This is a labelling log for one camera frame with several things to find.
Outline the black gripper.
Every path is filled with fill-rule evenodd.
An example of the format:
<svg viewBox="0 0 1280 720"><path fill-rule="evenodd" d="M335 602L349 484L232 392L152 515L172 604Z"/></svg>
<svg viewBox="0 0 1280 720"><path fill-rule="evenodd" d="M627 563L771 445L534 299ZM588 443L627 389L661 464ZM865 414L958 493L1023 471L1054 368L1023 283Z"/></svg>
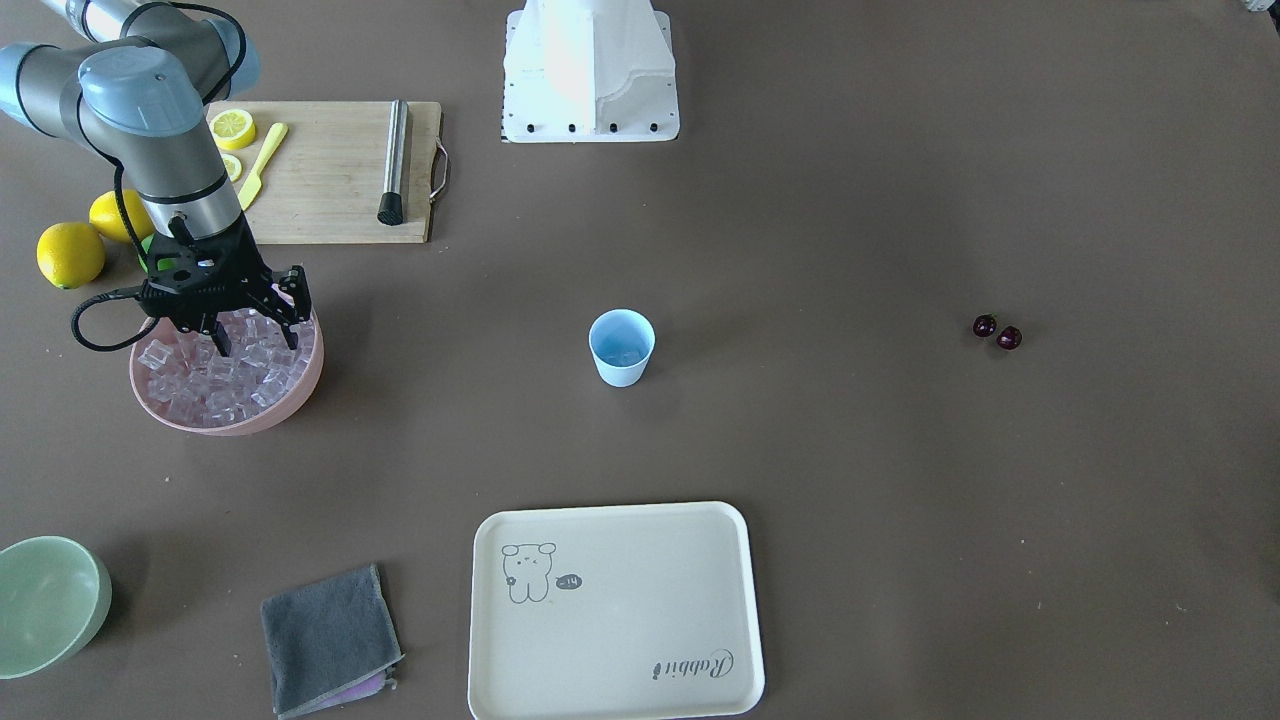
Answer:
<svg viewBox="0 0 1280 720"><path fill-rule="evenodd" d="M138 304L150 316L170 319L175 325L196 331L205 325L221 357L229 357L232 343L220 320L206 320L220 313L252 307L280 327L310 322L312 299L305 269L293 265L271 272L262 260L252 231L236 222L223 232L204 240L175 240L154 233L148 251L150 273Z"/></svg>

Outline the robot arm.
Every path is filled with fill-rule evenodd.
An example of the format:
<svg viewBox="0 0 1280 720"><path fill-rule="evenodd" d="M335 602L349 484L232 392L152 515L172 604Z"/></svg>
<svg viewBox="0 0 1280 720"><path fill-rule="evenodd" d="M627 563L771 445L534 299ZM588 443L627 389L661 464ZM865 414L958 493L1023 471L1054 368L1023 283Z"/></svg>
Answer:
<svg viewBox="0 0 1280 720"><path fill-rule="evenodd" d="M147 329L169 322L209 337L221 356L225 315L252 310L275 322L288 348L310 320L305 270L273 270L206 122L210 102L251 88L260 64L241 24L188 3L55 1L87 45L12 44L3 50L3 110L41 135L109 161L138 192L154 232L131 242L142 284L100 293L90 307L132 300Z"/></svg>

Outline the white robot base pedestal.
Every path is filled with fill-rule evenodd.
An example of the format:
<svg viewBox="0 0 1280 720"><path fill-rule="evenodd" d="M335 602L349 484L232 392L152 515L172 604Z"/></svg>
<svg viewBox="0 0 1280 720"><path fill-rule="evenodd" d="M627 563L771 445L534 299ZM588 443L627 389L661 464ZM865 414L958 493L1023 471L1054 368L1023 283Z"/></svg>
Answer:
<svg viewBox="0 0 1280 720"><path fill-rule="evenodd" d="M677 138L671 29L669 15L649 1L526 1L506 18L502 140Z"/></svg>

